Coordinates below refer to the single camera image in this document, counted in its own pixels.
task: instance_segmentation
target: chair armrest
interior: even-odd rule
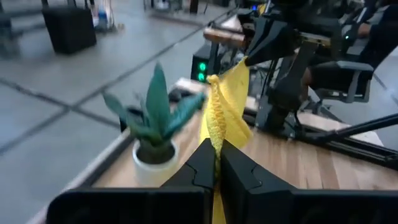
[[[370,64],[349,62],[349,61],[337,61],[337,65],[342,69],[355,70],[361,72],[373,72],[374,69]]]

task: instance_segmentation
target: potted plant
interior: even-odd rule
[[[177,168],[179,148],[172,137],[202,106],[205,95],[200,93],[186,97],[171,112],[164,72],[157,63],[146,101],[141,101],[142,122],[137,122],[136,117],[115,96],[104,93],[103,98],[106,106],[126,123],[136,138],[132,158],[137,181],[146,187],[162,185]]]

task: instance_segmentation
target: gray floor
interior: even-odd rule
[[[133,94],[144,96],[156,61],[169,86],[190,76],[192,53],[204,42],[198,26],[149,17],[136,0],[114,1],[114,10],[125,30],[99,37],[92,49],[56,56],[42,30],[20,39],[20,56],[0,60],[1,223],[24,223],[119,134],[101,91],[136,105]],[[206,17],[224,12],[210,9]],[[329,102],[332,111],[351,124],[398,112],[397,59],[398,53],[377,70],[368,104]],[[396,132],[379,135],[398,149]]]

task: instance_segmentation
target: black metal frame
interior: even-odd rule
[[[4,8],[2,6],[2,2],[0,0],[0,14],[2,14],[4,12]],[[7,20],[0,20],[0,33],[2,32],[3,29],[11,29],[11,20],[7,19]]]
[[[209,73],[213,71],[212,68],[214,68],[215,66],[217,52],[218,44],[213,43],[209,62]],[[258,111],[244,111],[243,117],[247,124],[251,126],[256,126],[262,131],[275,134],[279,137],[296,139],[332,151],[346,154],[357,159],[362,159],[364,161],[379,164],[390,169],[398,170],[398,151],[386,148],[384,146],[378,146],[369,142],[359,141],[357,139],[350,138],[350,136],[355,134],[374,131],[377,129],[386,128],[388,126],[398,124],[398,114],[374,119],[372,121],[350,126],[348,128],[333,131],[324,131],[300,124],[297,118],[296,111],[289,114],[288,117],[285,118],[283,124],[284,127],[280,131],[269,129],[266,126],[267,117],[273,110],[273,106],[269,104],[266,92],[267,87],[269,87],[269,84],[273,78],[276,68],[276,62],[271,63],[271,65],[272,66],[270,67],[270,70],[267,74],[267,80],[264,82],[264,86],[261,91],[262,93]],[[280,66],[280,72],[285,73],[289,70],[289,68],[289,60],[284,60],[282,62],[282,65]],[[338,119],[326,108],[323,108],[322,113],[335,121],[341,122],[340,119]]]

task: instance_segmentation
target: green leaf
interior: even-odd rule
[[[159,132],[162,133],[170,119],[170,105],[166,80],[159,63],[155,66],[154,76],[149,84],[146,108],[157,124]]]
[[[159,130],[158,126],[157,126],[157,123],[154,121],[152,116],[149,114],[143,99],[140,100],[140,104],[141,104],[142,114],[144,115],[144,117],[143,117],[144,118],[144,124],[147,127],[150,127],[150,128],[152,128],[154,130]]]
[[[115,96],[104,93],[103,98],[106,106],[129,126],[131,134],[135,135],[137,138],[146,138],[150,142],[161,142],[162,138],[160,134],[154,129],[137,124],[134,120],[134,116],[128,112]]]
[[[204,99],[205,94],[199,93],[181,100],[174,110],[167,128],[163,132],[163,139],[170,139],[175,132],[179,131],[203,104]]]

